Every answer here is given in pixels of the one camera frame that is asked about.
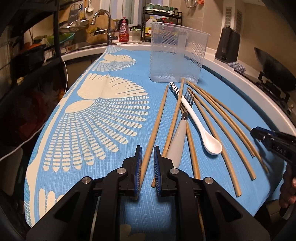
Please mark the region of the person's right hand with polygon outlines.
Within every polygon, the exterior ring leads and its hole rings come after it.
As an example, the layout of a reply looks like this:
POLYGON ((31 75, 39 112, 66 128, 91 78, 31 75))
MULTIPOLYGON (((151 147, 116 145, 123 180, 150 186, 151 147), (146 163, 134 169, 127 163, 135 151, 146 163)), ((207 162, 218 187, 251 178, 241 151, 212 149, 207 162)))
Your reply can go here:
POLYGON ((282 208, 287 208, 295 203, 295 175, 292 172, 290 164, 286 165, 283 174, 283 184, 280 187, 279 204, 282 208))

